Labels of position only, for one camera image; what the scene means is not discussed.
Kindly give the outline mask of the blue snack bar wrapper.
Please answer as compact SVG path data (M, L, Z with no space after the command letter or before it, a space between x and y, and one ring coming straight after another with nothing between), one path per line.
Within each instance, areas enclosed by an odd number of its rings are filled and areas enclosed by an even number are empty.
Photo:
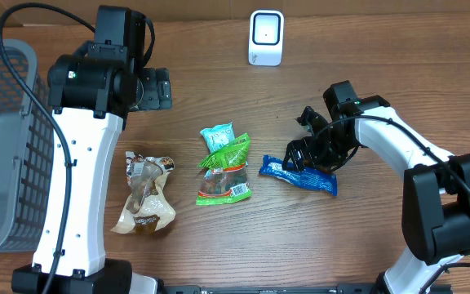
M338 194L336 175L328 175L311 167L306 167L303 171L284 170L282 164L281 159L264 155L259 174L278 178L302 189L326 191L333 196Z

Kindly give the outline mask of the teal snack packet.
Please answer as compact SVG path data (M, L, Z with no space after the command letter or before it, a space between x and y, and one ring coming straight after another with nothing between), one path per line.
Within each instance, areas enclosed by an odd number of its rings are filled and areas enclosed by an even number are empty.
M219 124L211 128L204 128L200 131L207 148L211 153L223 148L235 139L233 123Z

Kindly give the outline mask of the green packet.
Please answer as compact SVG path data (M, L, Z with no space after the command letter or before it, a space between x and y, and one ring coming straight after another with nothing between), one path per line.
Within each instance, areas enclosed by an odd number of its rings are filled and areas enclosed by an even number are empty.
M206 174L197 192L198 206L237 203L252 195L246 173L250 144L244 133L199 163Z

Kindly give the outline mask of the beige snack bag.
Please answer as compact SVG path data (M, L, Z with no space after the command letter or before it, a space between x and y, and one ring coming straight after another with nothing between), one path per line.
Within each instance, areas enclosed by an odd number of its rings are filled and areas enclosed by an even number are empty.
M144 157L133 151L126 151L125 156L131 193L111 231L116 234L152 234L175 219L175 210L163 193L175 163L170 157Z

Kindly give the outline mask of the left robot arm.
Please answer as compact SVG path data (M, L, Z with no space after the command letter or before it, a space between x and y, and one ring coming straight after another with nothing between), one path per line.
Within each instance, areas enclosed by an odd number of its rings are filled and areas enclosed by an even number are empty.
M104 207L118 137L132 111L169 109L166 69L152 69L152 21L101 6L94 37L51 66L47 119L55 131L47 213L33 261L16 269L16 293L145 293L165 290L104 249Z

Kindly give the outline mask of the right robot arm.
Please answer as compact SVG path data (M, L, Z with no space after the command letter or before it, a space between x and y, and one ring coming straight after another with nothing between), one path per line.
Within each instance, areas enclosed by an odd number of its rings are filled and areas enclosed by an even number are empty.
M325 119L306 107L296 119L309 136L291 141L282 167L331 174L361 147L403 180L401 230L406 249L379 274L373 293L428 293L453 268L470 268L470 154L454 155L409 127L381 96L360 98L350 82L323 94Z

